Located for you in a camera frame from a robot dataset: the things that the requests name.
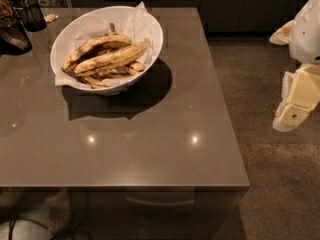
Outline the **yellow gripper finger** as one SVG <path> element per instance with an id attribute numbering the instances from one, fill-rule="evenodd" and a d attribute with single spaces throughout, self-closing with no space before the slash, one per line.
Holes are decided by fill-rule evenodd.
<path id="1" fill-rule="evenodd" d="M 293 76 L 293 82 L 280 121 L 297 128 L 320 102 L 320 66 L 302 64 Z"/>

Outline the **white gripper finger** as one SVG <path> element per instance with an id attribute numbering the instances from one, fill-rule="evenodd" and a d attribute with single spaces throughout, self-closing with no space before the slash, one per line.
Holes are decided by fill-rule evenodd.
<path id="1" fill-rule="evenodd" d="M 293 76 L 294 76 L 293 73 L 285 72 L 282 79 L 282 91 L 281 91 L 282 101 L 278 105 L 278 108 L 275 112 L 275 118 L 272 124 L 272 127 L 279 132 L 288 132 L 293 130 L 292 126 L 285 125 L 280 121 L 280 116 L 284 112 L 284 108 L 286 106 L 287 99 L 290 94 L 290 90 L 293 82 Z"/>

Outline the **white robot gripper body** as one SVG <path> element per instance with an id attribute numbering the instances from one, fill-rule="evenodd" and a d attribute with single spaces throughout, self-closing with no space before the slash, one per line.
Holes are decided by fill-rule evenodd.
<path id="1" fill-rule="evenodd" d="M 287 45 L 300 63 L 320 63 L 320 0 L 308 0 L 295 18 L 274 32 L 269 41 Z"/>

